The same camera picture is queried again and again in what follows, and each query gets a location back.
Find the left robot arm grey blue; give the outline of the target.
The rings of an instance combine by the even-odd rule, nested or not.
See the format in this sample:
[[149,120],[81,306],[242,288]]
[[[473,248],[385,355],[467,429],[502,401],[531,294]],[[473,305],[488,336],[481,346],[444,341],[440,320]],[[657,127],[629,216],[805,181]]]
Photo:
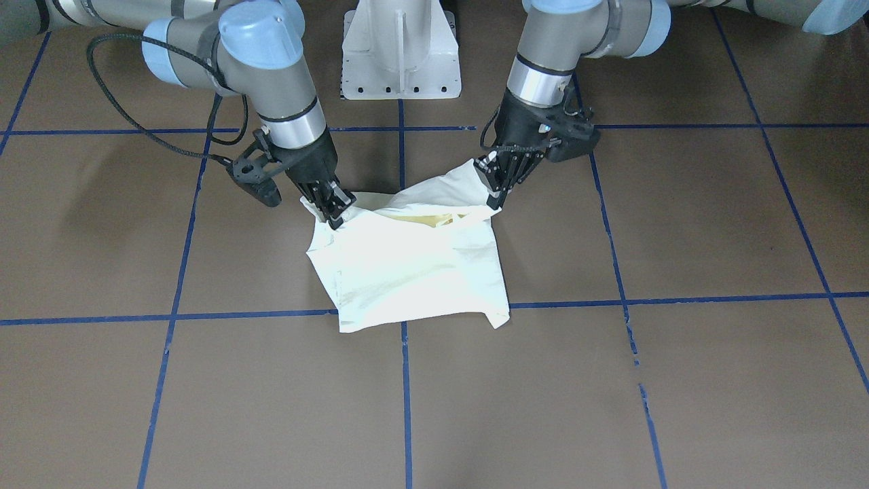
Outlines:
[[581,58],[642,58],[662,46],[671,13],[695,1],[525,1],[527,19],[502,102],[488,125],[491,145],[474,165],[499,210],[509,192],[547,159],[559,163],[595,149],[600,133],[576,102]]

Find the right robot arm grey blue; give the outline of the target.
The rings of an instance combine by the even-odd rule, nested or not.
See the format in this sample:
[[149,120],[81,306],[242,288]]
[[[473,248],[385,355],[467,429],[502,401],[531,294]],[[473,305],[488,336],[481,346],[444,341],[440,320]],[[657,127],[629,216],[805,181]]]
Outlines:
[[303,56],[305,20],[295,1],[3,1],[2,44],[67,26],[134,29],[90,41],[86,58],[100,89],[109,89],[95,65],[100,43],[140,43],[160,80],[186,88],[240,95],[263,126],[238,158],[211,155],[236,185],[268,207],[280,204],[274,176],[285,173],[337,229],[356,197],[335,176],[334,142]]

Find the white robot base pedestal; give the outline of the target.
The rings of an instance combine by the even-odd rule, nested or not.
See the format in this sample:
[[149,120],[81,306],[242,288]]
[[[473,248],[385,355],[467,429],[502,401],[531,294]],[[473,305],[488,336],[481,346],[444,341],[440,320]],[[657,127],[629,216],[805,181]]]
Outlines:
[[341,95],[351,101],[462,93],[454,15],[441,1],[360,1],[344,14]]

